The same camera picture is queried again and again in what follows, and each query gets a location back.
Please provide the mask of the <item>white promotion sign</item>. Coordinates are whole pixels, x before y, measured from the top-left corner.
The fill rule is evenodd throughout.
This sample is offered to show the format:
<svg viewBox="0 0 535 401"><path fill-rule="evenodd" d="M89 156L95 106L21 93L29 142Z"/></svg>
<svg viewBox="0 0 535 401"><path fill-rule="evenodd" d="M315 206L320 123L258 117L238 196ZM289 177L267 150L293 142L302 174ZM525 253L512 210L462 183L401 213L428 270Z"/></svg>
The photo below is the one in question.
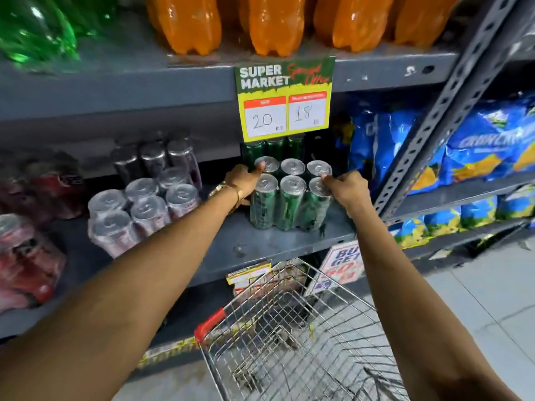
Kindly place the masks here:
<svg viewBox="0 0 535 401"><path fill-rule="evenodd" d="M334 245L312 277L304 296L317 295L325 290L334 290L338 285L355 282L363 272L364 263L358 240Z"/></svg>

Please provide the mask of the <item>row of blue snack bags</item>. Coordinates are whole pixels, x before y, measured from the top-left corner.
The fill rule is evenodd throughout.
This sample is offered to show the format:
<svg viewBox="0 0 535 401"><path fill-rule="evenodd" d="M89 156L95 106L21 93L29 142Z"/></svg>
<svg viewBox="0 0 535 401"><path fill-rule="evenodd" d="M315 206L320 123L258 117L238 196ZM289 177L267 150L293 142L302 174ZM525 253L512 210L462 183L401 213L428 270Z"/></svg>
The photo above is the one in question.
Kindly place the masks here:
<svg viewBox="0 0 535 401"><path fill-rule="evenodd" d="M376 192L411 128L424 113L421 92L353 93L348 170L370 179ZM480 100L432 158L408 195L467 180L491 181L535 169L535 91L505 100Z"/></svg>
<svg viewBox="0 0 535 401"><path fill-rule="evenodd" d="M388 230L401 248L409 249L427 244L436 237L533 215L535 215L535 186L527 185L507 195L494 195L394 223Z"/></svg>

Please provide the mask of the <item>yellow shelf label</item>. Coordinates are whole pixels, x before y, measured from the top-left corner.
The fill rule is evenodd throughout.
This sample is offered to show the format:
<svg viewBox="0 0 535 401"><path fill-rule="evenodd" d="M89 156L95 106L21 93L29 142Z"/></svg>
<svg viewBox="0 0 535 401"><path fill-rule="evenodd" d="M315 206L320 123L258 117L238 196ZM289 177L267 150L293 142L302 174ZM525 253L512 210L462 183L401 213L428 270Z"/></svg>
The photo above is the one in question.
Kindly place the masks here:
<svg viewBox="0 0 535 401"><path fill-rule="evenodd" d="M236 270L225 276L225 280L232 287L233 296L237 296L245 289L249 288L252 283L269 274L272 270L272 261L262 261L252 266Z"/></svg>

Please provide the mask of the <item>wrapped pack of purple cans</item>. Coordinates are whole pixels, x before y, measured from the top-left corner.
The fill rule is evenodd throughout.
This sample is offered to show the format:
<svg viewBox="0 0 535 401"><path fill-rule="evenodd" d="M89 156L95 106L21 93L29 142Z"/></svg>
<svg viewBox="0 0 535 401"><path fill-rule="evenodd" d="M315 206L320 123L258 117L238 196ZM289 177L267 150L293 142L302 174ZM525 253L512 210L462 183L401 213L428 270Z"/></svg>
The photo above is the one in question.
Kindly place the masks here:
<svg viewBox="0 0 535 401"><path fill-rule="evenodd" d="M186 171L186 180L197 190L203 183L189 130L153 130L118 138L110 153L112 166L124 185L144 177L157 178L169 168Z"/></svg>
<svg viewBox="0 0 535 401"><path fill-rule="evenodd" d="M156 177L133 180L122 190L98 192L88 203L89 239L116 258L195 209L202 187L197 172L171 167Z"/></svg>

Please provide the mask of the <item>orange soda bottle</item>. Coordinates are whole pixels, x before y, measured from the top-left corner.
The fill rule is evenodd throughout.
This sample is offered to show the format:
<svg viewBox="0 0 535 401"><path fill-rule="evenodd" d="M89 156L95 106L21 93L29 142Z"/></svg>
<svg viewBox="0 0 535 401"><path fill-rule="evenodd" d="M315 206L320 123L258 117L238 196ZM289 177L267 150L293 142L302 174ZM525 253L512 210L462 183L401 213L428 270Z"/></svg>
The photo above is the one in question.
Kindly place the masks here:
<svg viewBox="0 0 535 401"><path fill-rule="evenodd" d="M300 46L306 0L239 0L243 30L256 54L289 57Z"/></svg>
<svg viewBox="0 0 535 401"><path fill-rule="evenodd" d="M328 46L353 53L375 49L394 0L317 0L313 26Z"/></svg>
<svg viewBox="0 0 535 401"><path fill-rule="evenodd" d="M394 0L383 39L396 45L431 47L458 0Z"/></svg>
<svg viewBox="0 0 535 401"><path fill-rule="evenodd" d="M209 55L222 40L217 0L145 0L153 27L178 55Z"/></svg>

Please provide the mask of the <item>person's right forearm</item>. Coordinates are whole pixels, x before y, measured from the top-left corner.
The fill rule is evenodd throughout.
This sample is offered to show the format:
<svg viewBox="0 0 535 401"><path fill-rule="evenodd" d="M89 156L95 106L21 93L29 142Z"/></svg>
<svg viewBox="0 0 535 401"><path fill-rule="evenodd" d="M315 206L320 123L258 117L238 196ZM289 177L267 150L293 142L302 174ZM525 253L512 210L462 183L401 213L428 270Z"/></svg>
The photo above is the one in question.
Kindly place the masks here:
<svg viewBox="0 0 535 401"><path fill-rule="evenodd" d="M418 272L369 200L345 204L355 222L380 322L411 401L522 401Z"/></svg>

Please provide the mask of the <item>person's right hand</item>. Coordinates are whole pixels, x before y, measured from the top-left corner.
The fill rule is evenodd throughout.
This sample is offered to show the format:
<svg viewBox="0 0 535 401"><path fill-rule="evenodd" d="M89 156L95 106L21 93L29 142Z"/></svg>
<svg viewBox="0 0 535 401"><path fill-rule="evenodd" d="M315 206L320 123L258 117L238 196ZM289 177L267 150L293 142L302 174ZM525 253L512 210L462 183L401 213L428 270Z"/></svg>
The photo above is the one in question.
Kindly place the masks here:
<svg viewBox="0 0 535 401"><path fill-rule="evenodd" d="M342 174L337 179L336 201L355 222L375 213L367 180L357 170Z"/></svg>

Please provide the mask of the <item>wrapped pack of red cans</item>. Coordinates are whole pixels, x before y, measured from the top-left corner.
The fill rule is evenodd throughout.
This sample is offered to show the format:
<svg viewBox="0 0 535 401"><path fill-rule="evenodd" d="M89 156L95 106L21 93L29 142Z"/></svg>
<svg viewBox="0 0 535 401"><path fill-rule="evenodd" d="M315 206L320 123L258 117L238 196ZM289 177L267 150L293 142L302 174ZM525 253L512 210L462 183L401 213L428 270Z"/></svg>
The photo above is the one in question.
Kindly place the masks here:
<svg viewBox="0 0 535 401"><path fill-rule="evenodd" d="M0 314L48 302L66 255L18 214L0 214Z"/></svg>
<svg viewBox="0 0 535 401"><path fill-rule="evenodd" d="M76 159L48 148L0 148L0 214L14 213L47 228L85 215L86 187Z"/></svg>

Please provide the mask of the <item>green and yellow price sign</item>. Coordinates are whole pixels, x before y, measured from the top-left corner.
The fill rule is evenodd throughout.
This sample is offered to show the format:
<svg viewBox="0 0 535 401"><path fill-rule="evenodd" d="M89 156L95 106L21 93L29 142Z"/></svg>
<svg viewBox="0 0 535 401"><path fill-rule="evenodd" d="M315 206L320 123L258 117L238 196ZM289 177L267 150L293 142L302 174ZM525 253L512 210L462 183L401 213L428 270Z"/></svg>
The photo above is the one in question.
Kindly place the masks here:
<svg viewBox="0 0 535 401"><path fill-rule="evenodd" d="M329 126L335 57L258 61L234 67L244 142Z"/></svg>

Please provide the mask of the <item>pack of green cans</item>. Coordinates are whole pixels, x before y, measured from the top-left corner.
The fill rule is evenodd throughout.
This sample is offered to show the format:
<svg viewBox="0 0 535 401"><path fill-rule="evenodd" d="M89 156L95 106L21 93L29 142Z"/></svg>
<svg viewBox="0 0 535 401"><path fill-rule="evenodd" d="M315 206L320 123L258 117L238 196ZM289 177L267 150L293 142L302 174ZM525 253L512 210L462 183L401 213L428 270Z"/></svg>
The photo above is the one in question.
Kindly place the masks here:
<svg viewBox="0 0 535 401"><path fill-rule="evenodd" d="M242 161L249 167L263 156L275 158L281 162L285 159L304 160L305 134L275 137L263 141L241 142L240 154Z"/></svg>
<svg viewBox="0 0 535 401"><path fill-rule="evenodd" d="M254 166L260 163L264 163L264 170L251 194L251 224L258 229L277 227L283 231L320 229L332 202L322 179L325 174L332 175L331 165L294 158L280 162L270 156L257 158Z"/></svg>

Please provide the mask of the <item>grey metal shelf rack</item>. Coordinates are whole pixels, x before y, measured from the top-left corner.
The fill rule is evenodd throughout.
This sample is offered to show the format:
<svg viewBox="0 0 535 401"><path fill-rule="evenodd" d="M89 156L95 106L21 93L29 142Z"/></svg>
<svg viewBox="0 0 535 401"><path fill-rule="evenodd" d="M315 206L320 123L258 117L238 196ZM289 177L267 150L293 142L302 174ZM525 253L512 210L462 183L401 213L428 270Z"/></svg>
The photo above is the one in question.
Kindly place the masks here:
<svg viewBox="0 0 535 401"><path fill-rule="evenodd" d="M72 201L89 198L125 184L112 151L133 151L135 170L147 176L141 150L152 142L166 146L188 136L200 162L202 198L206 198L230 165L243 158L242 103L237 70L258 67L269 77L276 67L291 81L304 80L312 65L330 66L332 78L330 124L305 138L304 157L317 154L337 173L346 157L334 148L333 130L356 94L394 94L395 98L423 96L423 112L386 178L372 192L381 218L395 213L417 165L424 164L442 139L447 122L460 124L483 94L483 86L505 63L520 30L535 14L535 0L458 0L445 29L432 46L396 44L379 37L364 52L332 41L305 22L298 49L287 57L255 52L252 34L239 22L223 27L217 50L207 56L178 55L152 27L141 7L121 9L103 40L79 41L80 60L56 60L29 70L16 68L0 56L0 172L44 171L53 159L63 160L60 171L78 179L85 192Z"/></svg>

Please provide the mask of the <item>person's left hand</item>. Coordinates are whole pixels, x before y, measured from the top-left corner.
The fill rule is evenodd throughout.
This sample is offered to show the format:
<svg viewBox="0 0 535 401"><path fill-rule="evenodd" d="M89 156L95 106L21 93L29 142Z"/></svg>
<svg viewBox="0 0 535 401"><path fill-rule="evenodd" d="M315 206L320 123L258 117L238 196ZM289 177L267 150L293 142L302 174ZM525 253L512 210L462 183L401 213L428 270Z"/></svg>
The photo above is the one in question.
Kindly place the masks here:
<svg viewBox="0 0 535 401"><path fill-rule="evenodd" d="M250 174L248 167L243 164L236 165L226 174L224 182L237 192L237 206L250 206L249 196L256 188L260 176Z"/></svg>

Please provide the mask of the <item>green soda bottle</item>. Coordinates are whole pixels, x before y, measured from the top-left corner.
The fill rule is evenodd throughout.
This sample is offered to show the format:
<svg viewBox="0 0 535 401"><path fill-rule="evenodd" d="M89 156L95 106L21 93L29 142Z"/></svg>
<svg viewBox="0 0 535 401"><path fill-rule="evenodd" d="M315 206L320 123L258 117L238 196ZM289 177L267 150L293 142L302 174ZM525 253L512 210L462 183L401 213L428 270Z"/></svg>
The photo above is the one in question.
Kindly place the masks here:
<svg viewBox="0 0 535 401"><path fill-rule="evenodd" d="M0 53L19 67L79 58L74 29L56 0L0 0Z"/></svg>
<svg viewBox="0 0 535 401"><path fill-rule="evenodd" d="M118 0L55 0L77 38L96 38L117 17Z"/></svg>

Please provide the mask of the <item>yellow shelf label strip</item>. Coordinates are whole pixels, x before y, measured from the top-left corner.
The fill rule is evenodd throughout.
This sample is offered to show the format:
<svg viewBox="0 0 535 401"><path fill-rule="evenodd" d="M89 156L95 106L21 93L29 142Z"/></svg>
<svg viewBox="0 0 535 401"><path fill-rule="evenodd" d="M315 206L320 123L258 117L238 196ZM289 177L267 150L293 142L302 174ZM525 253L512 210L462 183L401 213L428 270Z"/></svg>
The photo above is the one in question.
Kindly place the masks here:
<svg viewBox="0 0 535 401"><path fill-rule="evenodd" d="M159 345L144 353L144 356L137 364L137 369L140 370L148 365L157 364L179 354L196 351L198 349L199 345L193 336Z"/></svg>

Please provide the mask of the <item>person's left forearm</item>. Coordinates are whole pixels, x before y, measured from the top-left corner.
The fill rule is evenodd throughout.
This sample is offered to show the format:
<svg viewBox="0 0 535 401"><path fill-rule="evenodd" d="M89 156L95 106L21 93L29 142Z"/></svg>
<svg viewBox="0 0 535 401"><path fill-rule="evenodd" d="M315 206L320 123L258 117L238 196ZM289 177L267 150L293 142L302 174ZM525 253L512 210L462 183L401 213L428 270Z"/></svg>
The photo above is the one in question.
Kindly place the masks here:
<svg viewBox="0 0 535 401"><path fill-rule="evenodd" d="M0 401L111 401L237 201L222 188L10 341L0 350Z"/></svg>

